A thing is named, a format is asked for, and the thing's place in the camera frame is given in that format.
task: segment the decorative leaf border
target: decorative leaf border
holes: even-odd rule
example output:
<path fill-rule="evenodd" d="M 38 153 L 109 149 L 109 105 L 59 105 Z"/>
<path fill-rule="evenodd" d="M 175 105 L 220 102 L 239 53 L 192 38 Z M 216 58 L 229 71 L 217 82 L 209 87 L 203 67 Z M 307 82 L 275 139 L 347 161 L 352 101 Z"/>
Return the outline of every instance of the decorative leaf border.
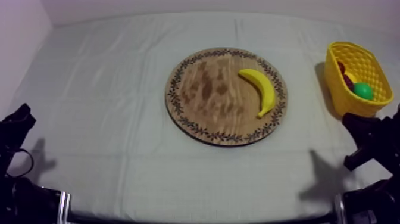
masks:
<path fill-rule="evenodd" d="M 224 55 L 232 55 L 232 56 L 239 56 L 241 58 L 250 58 L 250 59 L 257 59 L 257 63 L 264 69 L 267 74 L 270 74 L 272 79 L 271 81 L 274 84 L 275 91 L 277 92 L 278 102 L 275 108 L 272 111 L 272 120 L 270 123 L 265 123 L 263 127 L 259 127 L 258 129 L 254 130 L 253 133 L 247 134 L 246 136 L 242 135 L 226 135 L 225 133 L 209 133 L 207 128 L 199 127 L 199 124 L 190 121 L 187 117 L 183 116 L 183 107 L 180 102 L 180 98 L 177 95 L 177 90 L 179 89 L 179 83 L 182 81 L 182 75 L 184 70 L 191 64 L 196 63 L 197 61 L 206 58 L 206 57 L 218 57 Z M 252 141 L 256 141 L 262 138 L 265 138 L 269 134 L 272 133 L 274 128 L 279 125 L 279 118 L 283 117 L 283 109 L 286 107 L 286 103 L 283 101 L 286 99 L 285 89 L 283 88 L 284 84 L 279 78 L 278 73 L 275 71 L 272 66 L 268 64 L 268 62 L 264 59 L 258 58 L 255 54 L 250 52 L 244 52 L 243 50 L 239 49 L 221 49 L 221 50 L 214 50 L 214 51 L 207 51 L 205 53 L 197 53 L 191 58 L 185 59 L 179 64 L 179 67 L 176 69 L 173 78 L 170 82 L 170 87 L 167 93 L 167 96 L 170 97 L 169 101 L 173 106 L 173 111 L 180 116 L 177 120 L 182 126 L 188 127 L 193 133 L 205 136 L 207 140 L 214 141 L 218 139 L 222 142 L 232 141 L 235 143 L 242 143 L 247 142 L 250 143 Z"/>

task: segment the cable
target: cable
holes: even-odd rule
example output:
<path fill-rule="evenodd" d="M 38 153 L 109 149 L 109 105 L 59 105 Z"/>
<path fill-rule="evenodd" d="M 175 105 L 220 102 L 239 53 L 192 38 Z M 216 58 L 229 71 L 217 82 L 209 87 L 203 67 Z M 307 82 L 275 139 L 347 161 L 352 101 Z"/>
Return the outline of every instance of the cable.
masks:
<path fill-rule="evenodd" d="M 17 149 L 17 150 L 15 150 L 15 151 L 13 151 L 13 152 L 14 152 L 14 153 L 25 152 L 25 153 L 29 156 L 29 158 L 30 158 L 30 167 L 29 167 L 28 171 L 24 172 L 23 174 L 17 175 L 17 176 L 13 176 L 13 175 L 10 175 L 10 174 L 6 173 L 7 176 L 9 176 L 9 177 L 11 177 L 11 178 L 20 178 L 20 177 L 25 176 L 26 174 L 28 174 L 29 172 L 32 171 L 33 166 L 35 166 L 35 161 L 34 161 L 34 159 L 33 159 L 33 156 L 32 156 L 27 150 L 25 150 L 25 149 L 23 149 L 23 148 Z"/>

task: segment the white wall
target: white wall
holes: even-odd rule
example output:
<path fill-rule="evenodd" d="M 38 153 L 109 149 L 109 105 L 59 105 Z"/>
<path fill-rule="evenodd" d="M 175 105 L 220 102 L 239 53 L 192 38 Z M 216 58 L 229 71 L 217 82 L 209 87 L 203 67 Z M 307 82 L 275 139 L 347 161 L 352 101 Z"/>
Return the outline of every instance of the white wall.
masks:
<path fill-rule="evenodd" d="M 40 0 L 0 0 L 0 119 L 51 29 Z"/>
<path fill-rule="evenodd" d="M 120 15 L 240 11 L 293 15 L 400 35 L 399 0 L 43 0 L 56 25 Z"/>

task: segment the red fruit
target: red fruit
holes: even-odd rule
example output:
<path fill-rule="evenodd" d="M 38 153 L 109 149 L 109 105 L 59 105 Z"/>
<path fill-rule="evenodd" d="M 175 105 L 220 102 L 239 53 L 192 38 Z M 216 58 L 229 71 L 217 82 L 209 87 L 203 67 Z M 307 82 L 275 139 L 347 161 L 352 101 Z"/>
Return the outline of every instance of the red fruit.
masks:
<path fill-rule="evenodd" d="M 341 63 L 340 61 L 337 61 L 337 64 L 338 64 L 338 66 L 339 66 L 339 68 L 340 68 L 340 72 L 341 72 L 342 74 L 345 74 L 345 72 L 346 72 L 345 65 L 344 65 L 343 63 Z"/>
<path fill-rule="evenodd" d="M 347 76 L 346 74 L 343 74 L 343 79 L 345 80 L 347 88 L 349 88 L 351 91 L 353 91 L 354 84 L 351 81 L 351 79 L 349 78 L 349 76 Z"/>

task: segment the plastic fruit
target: plastic fruit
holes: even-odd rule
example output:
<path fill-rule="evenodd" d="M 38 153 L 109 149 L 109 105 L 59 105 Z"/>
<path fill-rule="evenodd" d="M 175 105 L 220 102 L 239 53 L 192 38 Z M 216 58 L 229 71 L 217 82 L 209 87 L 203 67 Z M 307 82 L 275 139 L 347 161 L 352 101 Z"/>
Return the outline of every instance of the plastic fruit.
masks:
<path fill-rule="evenodd" d="M 349 77 L 349 79 L 353 82 L 353 83 L 357 83 L 358 79 L 349 71 L 346 72 L 347 77 Z"/>
<path fill-rule="evenodd" d="M 342 74 L 345 74 L 345 72 L 346 72 L 345 65 L 344 65 L 343 63 L 341 63 L 340 61 L 337 61 L 337 64 L 338 64 L 338 66 L 339 66 L 340 72 L 341 72 Z"/>
<path fill-rule="evenodd" d="M 345 80 L 347 88 L 349 88 L 351 91 L 354 89 L 354 84 L 352 80 L 347 76 L 346 74 L 343 75 L 343 79 Z"/>
<path fill-rule="evenodd" d="M 239 75 L 260 90 L 261 111 L 258 113 L 258 117 L 261 118 L 275 107 L 275 90 L 272 83 L 264 74 L 254 69 L 242 69 L 239 71 Z"/>
<path fill-rule="evenodd" d="M 373 93 L 372 88 L 367 83 L 359 82 L 354 84 L 353 92 L 361 98 L 372 100 Z"/>

